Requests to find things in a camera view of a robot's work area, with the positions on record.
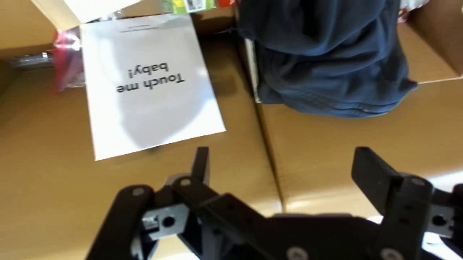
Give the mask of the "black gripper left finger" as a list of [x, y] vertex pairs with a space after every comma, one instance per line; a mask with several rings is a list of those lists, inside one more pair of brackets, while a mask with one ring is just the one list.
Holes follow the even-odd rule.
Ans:
[[209, 173], [210, 173], [210, 149], [199, 147], [195, 157], [192, 176], [202, 183], [208, 183]]

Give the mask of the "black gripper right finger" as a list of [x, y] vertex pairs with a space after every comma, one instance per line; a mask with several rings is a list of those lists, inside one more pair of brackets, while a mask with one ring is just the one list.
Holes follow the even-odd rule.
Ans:
[[386, 212], [391, 192], [403, 176], [371, 147], [357, 147], [352, 179], [378, 212]]

